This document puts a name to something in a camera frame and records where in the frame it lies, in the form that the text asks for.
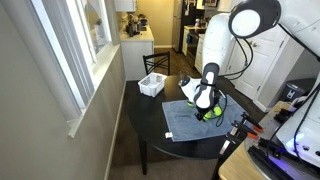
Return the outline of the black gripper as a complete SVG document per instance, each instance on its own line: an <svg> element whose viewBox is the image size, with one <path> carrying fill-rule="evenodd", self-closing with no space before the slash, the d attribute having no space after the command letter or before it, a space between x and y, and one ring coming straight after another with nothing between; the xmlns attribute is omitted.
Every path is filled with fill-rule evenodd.
<svg viewBox="0 0 320 180"><path fill-rule="evenodd" d="M194 97L197 109L195 117L199 121L203 120L203 116L206 113L207 114L205 116L207 118L211 118L214 114L214 110L212 108L215 105L214 91L216 89L219 70L219 65L216 63L208 63L204 66L202 79L200 81L200 88Z"/></svg>

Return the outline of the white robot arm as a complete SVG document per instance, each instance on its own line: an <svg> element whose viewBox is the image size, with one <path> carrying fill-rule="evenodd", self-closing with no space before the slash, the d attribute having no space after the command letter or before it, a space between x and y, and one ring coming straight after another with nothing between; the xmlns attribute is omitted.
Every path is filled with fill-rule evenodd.
<svg viewBox="0 0 320 180"><path fill-rule="evenodd" d="M199 120L213 109L216 81L233 38L272 39L289 35L320 56L320 0L243 0L228 13L213 16L202 48L203 75L181 86L196 106ZM320 93L315 85L303 105L278 129L276 136L292 155L320 166Z"/></svg>

